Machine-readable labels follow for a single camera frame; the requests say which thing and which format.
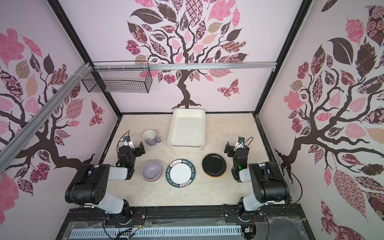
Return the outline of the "black glossy plate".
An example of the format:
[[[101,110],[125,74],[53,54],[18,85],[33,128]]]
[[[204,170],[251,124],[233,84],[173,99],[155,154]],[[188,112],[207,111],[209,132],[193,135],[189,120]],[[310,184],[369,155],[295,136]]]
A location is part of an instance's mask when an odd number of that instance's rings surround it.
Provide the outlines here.
[[[227,163],[225,159],[218,154],[208,154],[202,161],[202,167],[205,173],[211,176],[219,176],[226,172]]]

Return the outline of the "lavender ceramic bowl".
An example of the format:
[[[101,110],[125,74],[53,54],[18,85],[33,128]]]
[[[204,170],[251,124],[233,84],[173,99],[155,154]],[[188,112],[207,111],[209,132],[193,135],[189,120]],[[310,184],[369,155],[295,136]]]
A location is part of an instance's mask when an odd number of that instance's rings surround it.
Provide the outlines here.
[[[156,181],[163,172],[162,165],[158,161],[149,161],[142,167],[142,177],[147,182]]]

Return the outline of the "green rimmed lettered plate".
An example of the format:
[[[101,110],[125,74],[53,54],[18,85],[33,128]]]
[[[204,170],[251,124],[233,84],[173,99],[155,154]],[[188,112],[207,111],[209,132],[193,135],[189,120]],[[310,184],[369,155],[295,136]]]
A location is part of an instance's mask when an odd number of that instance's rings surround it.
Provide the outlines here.
[[[196,177],[196,168],[186,159],[177,159],[171,162],[166,169],[166,180],[175,188],[184,188],[190,185]]]

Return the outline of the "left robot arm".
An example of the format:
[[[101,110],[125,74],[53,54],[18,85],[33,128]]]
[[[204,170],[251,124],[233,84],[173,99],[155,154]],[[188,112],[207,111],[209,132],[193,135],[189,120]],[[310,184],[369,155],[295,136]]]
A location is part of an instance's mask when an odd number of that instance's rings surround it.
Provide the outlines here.
[[[118,148],[116,166],[83,165],[65,192],[66,202],[103,210],[107,215],[116,216],[120,223],[129,223],[133,213],[128,201],[110,194],[107,186],[112,181],[130,180],[135,172],[136,158],[145,153],[143,143],[136,148],[133,148],[131,143],[127,143]]]

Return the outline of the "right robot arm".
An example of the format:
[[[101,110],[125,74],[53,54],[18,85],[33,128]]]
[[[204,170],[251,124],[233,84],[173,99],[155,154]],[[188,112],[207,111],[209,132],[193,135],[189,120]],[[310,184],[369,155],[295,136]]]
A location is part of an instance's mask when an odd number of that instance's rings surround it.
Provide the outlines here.
[[[238,183],[251,183],[252,190],[241,197],[237,204],[237,216],[242,222],[249,222],[250,214],[255,214],[268,204],[285,201],[290,196],[289,187],[274,162],[249,164],[250,148],[238,142],[235,146],[226,144],[224,153],[233,159],[231,173]]]

